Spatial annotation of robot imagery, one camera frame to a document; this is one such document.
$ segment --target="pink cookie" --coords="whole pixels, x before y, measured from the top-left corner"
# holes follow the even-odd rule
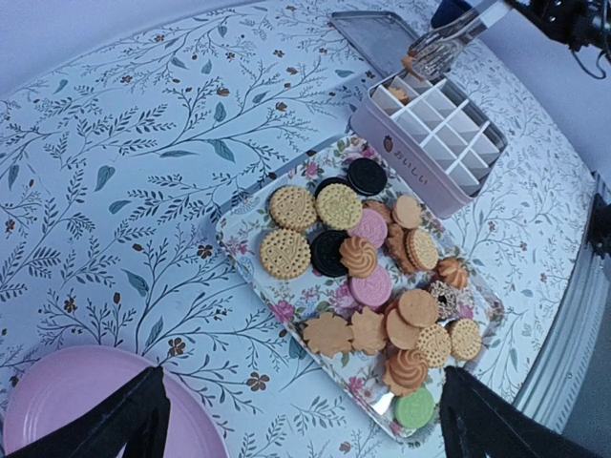
[[[376,248],[380,248],[389,234],[389,227],[384,218],[370,208],[363,209],[361,222],[356,227],[348,230],[348,235],[351,237],[362,237],[371,242]]]
[[[392,281],[384,267],[378,265],[366,279],[350,277],[350,292],[356,301],[374,312],[382,307],[392,293]]]

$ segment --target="tray of cookies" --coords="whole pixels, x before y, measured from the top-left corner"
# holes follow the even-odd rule
[[[504,315],[441,222],[359,137],[301,157],[226,211],[216,238],[296,343],[399,442],[432,431],[443,368],[476,375]]]

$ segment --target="floral tray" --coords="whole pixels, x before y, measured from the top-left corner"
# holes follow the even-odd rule
[[[268,275],[259,261],[259,245],[263,237],[277,226],[268,211],[268,200],[277,189],[287,184],[306,187],[312,192],[325,177],[344,176],[351,161],[357,157],[370,157],[387,170],[389,181],[383,193],[375,197],[384,202],[394,202],[398,195],[413,195],[406,182],[391,169],[388,163],[358,137],[343,138],[317,154],[309,152],[299,165],[253,193],[238,206],[225,213],[217,223],[216,236],[220,246],[234,262],[236,268],[261,297],[295,341],[306,351],[302,340],[303,322],[318,316],[321,312],[333,311],[345,318],[359,308],[348,290],[348,278],[330,279],[323,277],[311,266],[300,278],[293,281],[279,281]],[[504,314],[503,305],[477,270],[461,257],[461,251],[453,242],[441,222],[428,210],[423,212],[423,227],[434,238],[443,257],[455,256],[462,260],[470,273],[470,284],[458,307],[461,318],[472,318],[479,324],[484,347],[481,355],[495,335]],[[308,239],[323,230],[317,223],[309,232]],[[394,260],[380,255],[379,262],[390,272],[393,281],[393,296],[406,289],[425,286],[430,273],[419,273],[408,277],[399,271]],[[325,372],[390,436],[398,442],[407,442],[415,430],[400,427],[393,418],[392,400],[394,395],[382,382],[386,354],[370,357],[360,352],[338,354],[334,358],[310,353],[310,356]],[[448,364],[463,365],[454,359]],[[473,369],[477,360],[468,362],[467,369]],[[443,368],[430,369],[426,387],[438,403],[444,383]],[[420,440],[425,440],[432,421],[419,430]]]

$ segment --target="brown flower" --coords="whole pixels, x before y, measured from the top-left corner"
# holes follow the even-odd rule
[[[176,355],[183,354],[184,348],[187,346],[187,344],[183,342],[180,337],[176,337],[175,339],[170,339],[168,343],[170,344],[170,349],[168,350],[168,353],[170,353],[170,356],[176,356]]]
[[[212,245],[198,246],[198,256],[203,260],[210,258],[212,256]]]
[[[265,391],[267,386],[265,385],[269,382],[269,377],[266,375],[260,376],[257,372],[253,372],[250,374],[250,379],[246,381],[246,384],[250,386],[251,391]]]
[[[64,310],[68,313],[74,313],[78,307],[74,303],[74,298],[69,296],[66,301],[64,301]]]

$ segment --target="metal tongs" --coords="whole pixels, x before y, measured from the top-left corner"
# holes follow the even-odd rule
[[[450,69],[462,50],[503,17],[511,7],[484,0],[447,26],[425,33],[410,46],[403,65],[420,79],[434,79]]]

